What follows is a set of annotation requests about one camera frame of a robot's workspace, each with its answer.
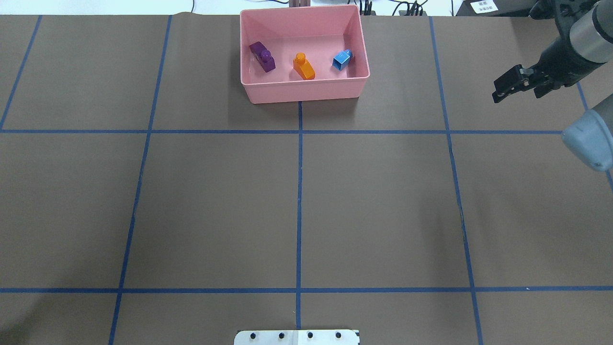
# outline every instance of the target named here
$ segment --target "white floor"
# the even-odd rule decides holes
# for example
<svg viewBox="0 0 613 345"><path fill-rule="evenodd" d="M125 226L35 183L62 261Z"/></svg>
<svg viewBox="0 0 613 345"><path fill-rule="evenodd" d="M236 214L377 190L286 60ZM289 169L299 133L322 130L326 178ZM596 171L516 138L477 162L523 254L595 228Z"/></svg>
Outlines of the white floor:
<svg viewBox="0 0 613 345"><path fill-rule="evenodd" d="M457 11L462 0L454 1ZM312 6L346 4L345 0L312 0ZM190 12L192 0L4 0L0 1L0 14L45 15L98 15L98 14L177 14ZM374 0L377 15L392 15L397 3ZM195 0L198 14L239 14L244 9L286 7L269 0ZM427 0L424 10L428 15L450 16L451 0Z"/></svg>

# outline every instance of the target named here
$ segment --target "gray tabletop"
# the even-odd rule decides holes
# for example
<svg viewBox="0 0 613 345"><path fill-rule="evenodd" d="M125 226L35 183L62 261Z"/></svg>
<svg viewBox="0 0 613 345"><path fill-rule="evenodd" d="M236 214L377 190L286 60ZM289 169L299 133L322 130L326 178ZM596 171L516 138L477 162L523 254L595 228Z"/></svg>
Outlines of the gray tabletop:
<svg viewBox="0 0 613 345"><path fill-rule="evenodd" d="M0 343L605 344L613 180L501 104L528 18L364 17L359 99L253 105L237 16L0 17Z"/></svg>

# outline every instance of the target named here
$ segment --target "white bracket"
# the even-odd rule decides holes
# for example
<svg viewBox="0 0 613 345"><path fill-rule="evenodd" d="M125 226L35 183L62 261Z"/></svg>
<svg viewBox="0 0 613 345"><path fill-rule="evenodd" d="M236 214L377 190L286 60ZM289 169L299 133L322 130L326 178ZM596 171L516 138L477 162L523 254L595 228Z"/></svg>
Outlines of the white bracket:
<svg viewBox="0 0 613 345"><path fill-rule="evenodd" d="M360 345L360 331L240 331L234 337L234 345Z"/></svg>

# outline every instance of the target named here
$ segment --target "toy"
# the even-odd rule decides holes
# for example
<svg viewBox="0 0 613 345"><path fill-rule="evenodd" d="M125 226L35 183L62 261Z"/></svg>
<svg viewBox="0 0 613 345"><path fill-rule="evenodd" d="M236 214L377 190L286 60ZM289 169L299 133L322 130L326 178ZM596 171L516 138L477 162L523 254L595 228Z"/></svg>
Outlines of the toy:
<svg viewBox="0 0 613 345"><path fill-rule="evenodd" d="M353 54L349 49L346 49L340 53L338 53L334 59L332 59L332 66L334 66L337 70L342 71L343 68L347 67L349 61L353 57Z"/></svg>
<svg viewBox="0 0 613 345"><path fill-rule="evenodd" d="M264 69L264 72L268 73L275 69L275 59L270 54L270 51L264 47L262 42L257 41L254 44L249 46L253 55L256 56L257 62L260 63L260 66Z"/></svg>
<svg viewBox="0 0 613 345"><path fill-rule="evenodd" d="M307 60L307 56L304 53L296 54L294 59L294 69L302 79L312 80L315 79L315 70L311 67L311 64Z"/></svg>

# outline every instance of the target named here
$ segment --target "orange toy figure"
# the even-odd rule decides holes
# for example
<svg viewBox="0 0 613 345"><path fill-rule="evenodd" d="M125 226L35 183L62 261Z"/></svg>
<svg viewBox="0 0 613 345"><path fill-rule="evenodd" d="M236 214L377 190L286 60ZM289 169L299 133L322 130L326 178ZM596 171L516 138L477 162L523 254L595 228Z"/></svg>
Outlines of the orange toy figure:
<svg viewBox="0 0 613 345"><path fill-rule="evenodd" d="M294 59L294 69L302 79L312 80L315 79L315 71L311 67L311 64L307 60L307 56L304 53L296 54L296 58Z"/></svg>

